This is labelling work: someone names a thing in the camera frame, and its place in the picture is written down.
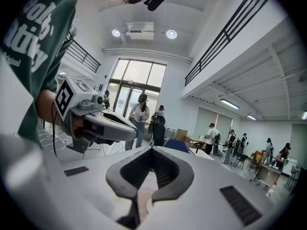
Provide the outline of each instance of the bottle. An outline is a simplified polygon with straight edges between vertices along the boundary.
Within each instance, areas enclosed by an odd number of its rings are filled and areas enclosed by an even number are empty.
[[[266,196],[270,197],[272,195],[272,193],[274,192],[274,187],[277,185],[276,182],[274,182],[274,185],[269,189],[269,191],[267,192]]]

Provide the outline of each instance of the man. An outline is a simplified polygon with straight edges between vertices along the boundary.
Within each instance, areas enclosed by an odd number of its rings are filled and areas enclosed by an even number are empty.
[[[230,155],[232,153],[232,149],[236,145],[236,141],[237,141],[237,138],[236,138],[236,135],[235,135],[235,131],[233,129],[230,131],[230,134],[231,134],[231,136],[230,136],[229,141],[228,141],[228,149],[227,149],[227,152],[226,152],[225,161],[223,162],[224,164],[228,164],[229,157],[230,157]]]
[[[243,134],[243,138],[242,138],[241,143],[240,143],[240,147],[239,147],[239,150],[238,150],[238,154],[243,154],[244,147],[245,147],[246,145],[248,145],[247,143],[248,143],[248,138],[247,138],[247,136],[246,136],[246,133],[244,133],[244,134]]]
[[[212,151],[212,147],[214,145],[215,142],[215,136],[217,136],[220,132],[215,128],[215,124],[212,123],[210,124],[210,129],[208,130],[208,133],[206,134],[205,138],[206,140],[206,146],[205,146],[205,153],[207,153],[208,155],[211,153]]]
[[[141,0],[121,0],[137,3]],[[40,145],[37,117],[52,123],[56,114],[52,92],[60,61],[71,40],[69,31],[77,0],[29,0],[13,20],[3,41],[3,55],[23,86],[33,96],[19,135]],[[74,117],[73,130],[83,129],[83,119]]]

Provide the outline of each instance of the ponytail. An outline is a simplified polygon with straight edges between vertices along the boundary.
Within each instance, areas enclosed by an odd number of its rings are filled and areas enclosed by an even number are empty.
[[[144,105],[142,106],[142,109],[141,109],[141,111],[142,112],[145,112],[145,110],[146,110],[146,107],[147,107],[147,105],[146,105],[146,102],[144,103]]]

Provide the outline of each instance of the round ceiling light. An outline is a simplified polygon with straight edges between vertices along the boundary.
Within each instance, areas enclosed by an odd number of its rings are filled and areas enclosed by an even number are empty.
[[[120,31],[115,29],[115,30],[112,31],[112,34],[115,37],[119,37],[120,36]]]
[[[177,32],[175,30],[168,30],[166,36],[169,39],[175,39],[177,37]]]

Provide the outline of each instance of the camera lens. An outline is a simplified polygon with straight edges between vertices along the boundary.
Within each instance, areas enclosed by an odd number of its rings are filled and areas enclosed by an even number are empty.
[[[98,103],[98,104],[101,104],[101,103],[102,103],[102,97],[101,97],[101,96],[99,96],[99,97],[97,98],[97,103]]]

